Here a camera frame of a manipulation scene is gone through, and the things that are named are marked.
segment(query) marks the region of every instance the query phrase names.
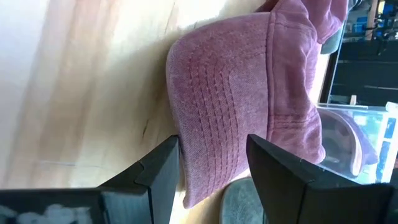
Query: clear plastic container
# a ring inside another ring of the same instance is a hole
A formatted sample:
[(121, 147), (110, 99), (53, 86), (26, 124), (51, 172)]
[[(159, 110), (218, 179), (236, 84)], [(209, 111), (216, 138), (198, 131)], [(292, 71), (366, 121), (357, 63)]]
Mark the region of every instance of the clear plastic container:
[(320, 167), (359, 184), (390, 182), (398, 152), (398, 114), (375, 106), (319, 104)]

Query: wood grain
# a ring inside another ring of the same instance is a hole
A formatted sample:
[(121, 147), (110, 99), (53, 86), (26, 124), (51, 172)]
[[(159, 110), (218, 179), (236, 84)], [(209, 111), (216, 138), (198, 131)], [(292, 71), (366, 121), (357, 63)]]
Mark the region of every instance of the wood grain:
[[(263, 1), (0, 1), (0, 186), (94, 187), (136, 162), (176, 133), (172, 43)], [(208, 223), (182, 197), (173, 222)]]

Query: stitched brim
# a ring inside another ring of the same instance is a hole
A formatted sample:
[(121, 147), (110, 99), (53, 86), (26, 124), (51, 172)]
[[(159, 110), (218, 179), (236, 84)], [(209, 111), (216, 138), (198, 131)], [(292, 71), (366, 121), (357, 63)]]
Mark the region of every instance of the stitched brim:
[(187, 208), (248, 168), (247, 134), (266, 138), (268, 18), (258, 13), (219, 21), (170, 49), (167, 86), (182, 145)]

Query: gray fabric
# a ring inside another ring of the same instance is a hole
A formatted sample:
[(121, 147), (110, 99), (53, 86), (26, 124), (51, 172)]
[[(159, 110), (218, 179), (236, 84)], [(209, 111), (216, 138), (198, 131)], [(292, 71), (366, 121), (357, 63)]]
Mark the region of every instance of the gray fabric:
[(340, 28), (337, 33), (333, 34), (329, 39), (322, 45), (321, 54), (332, 54), (337, 51), (340, 46), (340, 40), (342, 38), (343, 28)]
[(221, 224), (263, 224), (264, 209), (252, 178), (230, 184), (221, 202)]
[[(350, 11), (357, 2), (359, 2), (359, 0), (348, 1), (348, 10)], [(338, 47), (340, 46), (343, 28), (344, 25), (335, 34), (333, 34), (331, 37), (329, 37), (329, 39), (326, 40), (326, 42), (322, 45), (321, 54), (332, 54), (333, 52), (337, 51)]]

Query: pink baseball cap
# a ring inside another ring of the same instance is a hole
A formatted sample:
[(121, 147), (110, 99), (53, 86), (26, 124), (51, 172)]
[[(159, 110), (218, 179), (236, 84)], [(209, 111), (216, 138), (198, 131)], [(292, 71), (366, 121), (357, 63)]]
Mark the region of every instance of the pink baseball cap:
[(218, 21), (170, 49), (167, 88), (181, 140), (190, 208), (248, 168), (257, 134), (309, 162), (325, 158), (308, 92), (320, 46), (347, 0), (270, 1), (269, 12)]

